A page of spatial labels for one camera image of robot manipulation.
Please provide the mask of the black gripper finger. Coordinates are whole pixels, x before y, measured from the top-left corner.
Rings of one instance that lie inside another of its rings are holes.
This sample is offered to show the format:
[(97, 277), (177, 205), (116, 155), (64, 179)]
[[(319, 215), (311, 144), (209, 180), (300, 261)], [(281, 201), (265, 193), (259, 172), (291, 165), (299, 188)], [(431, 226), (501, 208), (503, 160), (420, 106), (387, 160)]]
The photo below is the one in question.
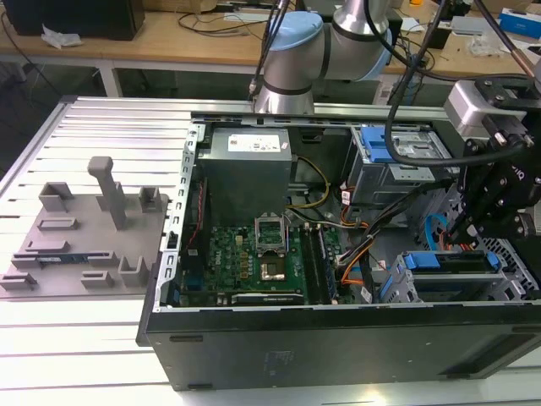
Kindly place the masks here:
[(497, 201), (504, 190), (500, 164), (463, 167), (457, 190), (462, 211), (450, 225), (447, 239), (451, 244), (469, 244), (474, 236), (489, 229), (488, 221), (495, 217)]
[(452, 243), (470, 244), (477, 239), (525, 239), (527, 214), (518, 211), (474, 210), (465, 203), (452, 223)]

